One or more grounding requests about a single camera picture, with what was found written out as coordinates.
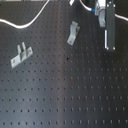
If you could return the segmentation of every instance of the white cable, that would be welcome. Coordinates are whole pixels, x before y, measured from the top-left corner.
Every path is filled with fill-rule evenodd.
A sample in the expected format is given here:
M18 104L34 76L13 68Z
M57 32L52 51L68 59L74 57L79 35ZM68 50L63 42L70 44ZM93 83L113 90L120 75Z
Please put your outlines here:
M10 26L12 26L12 27L14 27L14 28L17 28L17 29L23 29L23 28L26 28L26 27L28 27L28 26L30 26L37 18L38 18L38 16L41 14L41 12L44 10L44 8L46 7L46 5L48 4L48 2L49 2L50 0L47 0L47 2L44 4L44 6L42 7L42 9L39 11L39 13L36 15L36 17L32 20L32 21L30 21L29 23L27 23L27 24L25 24L25 25L16 25L16 24L13 24L13 23L11 23L11 22L9 22L9 21L6 21L6 20L4 20L4 19L0 19L0 22L2 22L2 23L5 23L5 24L8 24L8 25L10 25Z
M126 18L124 16L120 16L120 15L115 14L115 17L122 19L122 20L125 20L125 21L128 21L128 18Z
M91 8L85 6L85 4L84 4L81 0L80 0L80 3L83 5L83 7L84 7L86 10L88 10L88 11L91 11L91 10L92 10Z

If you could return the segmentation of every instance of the metal bracket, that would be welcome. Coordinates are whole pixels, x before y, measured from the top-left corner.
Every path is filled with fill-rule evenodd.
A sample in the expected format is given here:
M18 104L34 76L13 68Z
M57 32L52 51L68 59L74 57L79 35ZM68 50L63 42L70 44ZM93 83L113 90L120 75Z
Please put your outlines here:
M78 23L72 21L72 24L70 26L70 36L67 41L68 44L70 44L70 45L74 44L74 41L76 39L76 36L77 36L79 30L80 30L80 27L78 26Z
M26 46L25 46L25 43L24 42L22 43L22 47L23 47L23 52L21 52L20 45L17 46L18 55L16 57L14 57L13 59L11 59L11 66L12 66L12 68L15 68L17 65L19 65L24 60L26 60L31 55L33 55L32 48L29 47L26 50Z
M105 27L105 0L95 0L95 15L98 16L100 27Z
M72 4L74 3L75 0L70 0L69 4L70 6L72 6Z

